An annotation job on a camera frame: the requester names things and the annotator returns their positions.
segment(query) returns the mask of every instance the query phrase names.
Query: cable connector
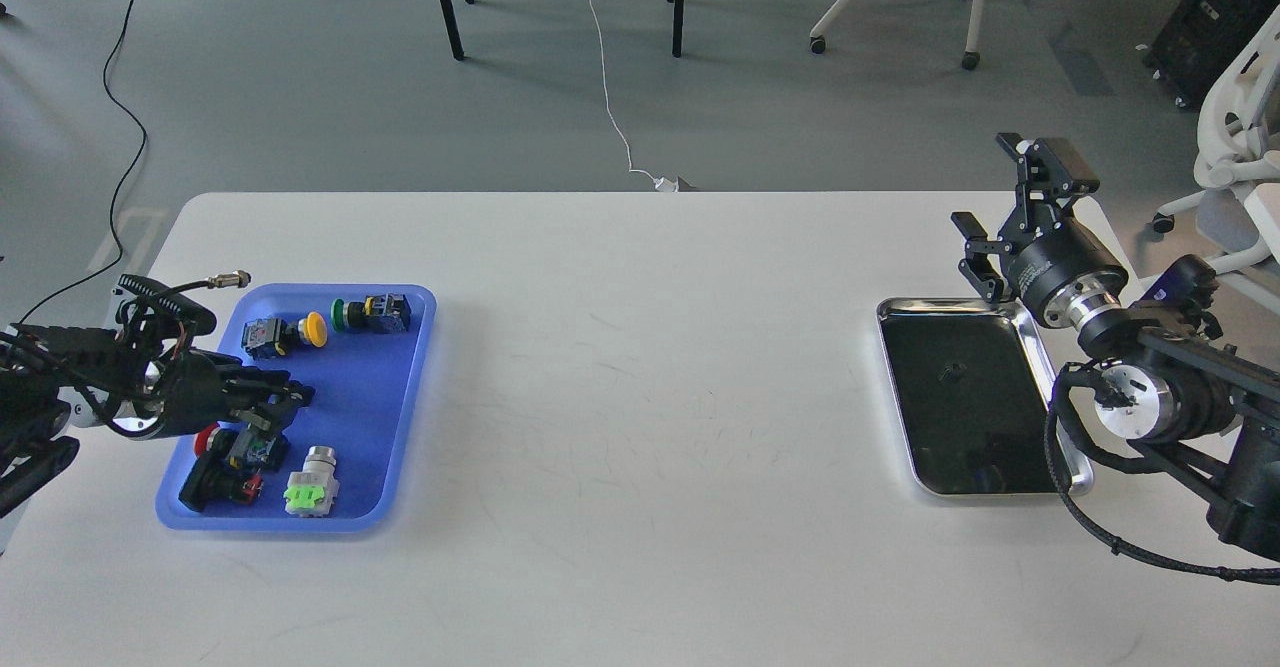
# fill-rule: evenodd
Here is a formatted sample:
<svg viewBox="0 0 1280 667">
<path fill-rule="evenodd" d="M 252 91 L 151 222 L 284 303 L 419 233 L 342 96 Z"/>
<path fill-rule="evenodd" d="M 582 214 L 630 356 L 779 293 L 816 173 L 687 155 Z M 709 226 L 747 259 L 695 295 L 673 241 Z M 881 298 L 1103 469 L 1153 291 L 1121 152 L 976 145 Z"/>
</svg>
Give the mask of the cable connector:
<svg viewBox="0 0 1280 667">
<path fill-rule="evenodd" d="M 220 289 L 224 287 L 246 288 L 252 280 L 251 275 L 244 270 L 228 271 L 227 274 L 214 275 L 206 282 L 209 283 L 209 289 Z"/>
<path fill-rule="evenodd" d="M 658 192 L 698 192 L 698 188 L 689 184 L 685 178 L 657 178 L 653 181 L 653 188 Z"/>
</svg>

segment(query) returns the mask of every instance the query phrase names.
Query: black equipment cabinet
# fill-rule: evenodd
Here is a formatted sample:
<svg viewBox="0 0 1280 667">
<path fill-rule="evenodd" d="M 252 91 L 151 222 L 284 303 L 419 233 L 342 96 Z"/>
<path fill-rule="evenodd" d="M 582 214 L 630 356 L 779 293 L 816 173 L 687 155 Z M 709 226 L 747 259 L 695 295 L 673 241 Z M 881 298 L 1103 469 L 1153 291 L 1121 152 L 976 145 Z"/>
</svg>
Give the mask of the black equipment cabinet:
<svg viewBox="0 0 1280 667">
<path fill-rule="evenodd" d="M 1183 0 L 1143 56 L 1179 108 L 1198 108 L 1210 87 L 1280 0 Z"/>
</svg>

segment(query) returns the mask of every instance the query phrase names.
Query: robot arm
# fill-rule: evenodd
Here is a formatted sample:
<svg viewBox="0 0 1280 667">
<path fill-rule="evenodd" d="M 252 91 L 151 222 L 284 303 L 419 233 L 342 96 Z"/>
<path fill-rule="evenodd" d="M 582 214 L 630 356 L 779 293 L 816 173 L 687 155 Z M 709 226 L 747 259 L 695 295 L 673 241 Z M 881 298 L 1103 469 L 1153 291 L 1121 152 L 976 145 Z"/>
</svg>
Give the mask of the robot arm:
<svg viewBox="0 0 1280 667">
<path fill-rule="evenodd" d="M 0 334 L 0 518 L 76 458 L 78 440 L 63 434 L 69 421 L 138 440 L 196 434 L 219 421 L 273 434 L 288 428 L 315 389 L 288 371 L 191 347 L 216 319 L 183 293 L 248 280 L 234 271 L 169 288 L 123 275 L 118 293 L 132 298 L 116 311 L 119 329 L 15 324 L 15 334 Z M 123 417 L 136 426 L 116 421 Z"/>
<path fill-rule="evenodd" d="M 988 302 L 1018 300 L 1047 329 L 1073 328 L 1092 360 L 1059 375 L 1046 434 L 1056 421 L 1093 461 L 1126 474 L 1165 472 L 1208 503 L 1207 521 L 1219 539 L 1280 561 L 1280 374 L 1216 348 L 1222 333 L 1207 310 L 1217 288 L 1215 271 L 1187 256 L 1170 266 L 1137 302 L 1117 300 L 1128 274 L 1091 230 L 1075 220 L 1079 197 L 1098 181 L 1065 140 L 998 137 L 1018 164 L 1016 202 L 996 239 L 972 213 L 952 221 L 965 237 L 960 273 Z M 998 256 L 1000 269 L 991 265 Z M 1103 426 L 1138 453 L 1121 457 L 1100 448 L 1068 396 L 1092 389 Z M 1184 440 L 1243 424 L 1229 461 Z M 1061 489 L 1060 497 L 1083 513 Z M 1202 568 L 1153 556 L 1110 535 L 1089 531 L 1112 550 L 1161 567 L 1229 580 L 1280 584 L 1280 570 Z"/>
</svg>

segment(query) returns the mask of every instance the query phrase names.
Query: chair wheel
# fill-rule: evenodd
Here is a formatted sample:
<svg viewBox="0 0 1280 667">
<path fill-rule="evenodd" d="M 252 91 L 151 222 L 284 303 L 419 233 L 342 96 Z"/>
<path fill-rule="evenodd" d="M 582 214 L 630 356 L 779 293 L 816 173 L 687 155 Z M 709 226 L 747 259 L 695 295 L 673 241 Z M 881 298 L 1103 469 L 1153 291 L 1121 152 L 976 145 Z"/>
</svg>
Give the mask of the chair wheel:
<svg viewBox="0 0 1280 667">
<path fill-rule="evenodd" d="M 1156 230 L 1156 234 L 1169 234 L 1174 230 L 1174 218 L 1156 213 L 1156 216 L 1151 219 L 1151 229 Z"/>
</svg>

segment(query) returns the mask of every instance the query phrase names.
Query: stainless steel tray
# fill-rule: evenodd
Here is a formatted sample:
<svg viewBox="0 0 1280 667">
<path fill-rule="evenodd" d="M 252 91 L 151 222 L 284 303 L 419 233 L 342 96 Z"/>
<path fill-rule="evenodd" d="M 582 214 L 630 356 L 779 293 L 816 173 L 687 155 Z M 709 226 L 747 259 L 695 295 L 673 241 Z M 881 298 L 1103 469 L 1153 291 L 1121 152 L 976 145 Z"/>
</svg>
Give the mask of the stainless steel tray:
<svg viewBox="0 0 1280 667">
<path fill-rule="evenodd" d="M 1019 303 L 891 298 L 877 317 L 911 474 L 941 497 L 1055 492 L 1044 460 L 1055 370 Z M 1071 493 L 1088 458 L 1057 433 Z"/>
</svg>

